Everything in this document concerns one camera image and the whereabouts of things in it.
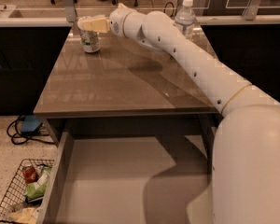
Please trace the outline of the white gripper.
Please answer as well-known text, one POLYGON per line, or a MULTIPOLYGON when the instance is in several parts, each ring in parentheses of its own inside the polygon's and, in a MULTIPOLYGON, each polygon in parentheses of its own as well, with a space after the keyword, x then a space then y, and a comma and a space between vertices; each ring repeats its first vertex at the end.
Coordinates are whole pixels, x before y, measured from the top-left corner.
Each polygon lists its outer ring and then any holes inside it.
POLYGON ((110 13, 109 21, 104 15, 94 17, 82 17, 77 21, 77 26, 85 31, 94 31, 97 33, 108 33, 109 30, 120 37, 124 37, 124 22, 134 9, 118 3, 118 7, 110 13))

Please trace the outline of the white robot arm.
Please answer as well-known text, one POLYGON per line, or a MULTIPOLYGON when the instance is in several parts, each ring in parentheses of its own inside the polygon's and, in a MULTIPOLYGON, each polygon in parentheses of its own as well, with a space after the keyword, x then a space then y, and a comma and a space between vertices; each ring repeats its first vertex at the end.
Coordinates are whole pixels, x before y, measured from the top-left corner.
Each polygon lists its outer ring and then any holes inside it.
POLYGON ((168 52, 222 115, 212 159, 214 224, 280 224, 280 103, 186 39, 163 12, 118 5, 77 25, 168 52))

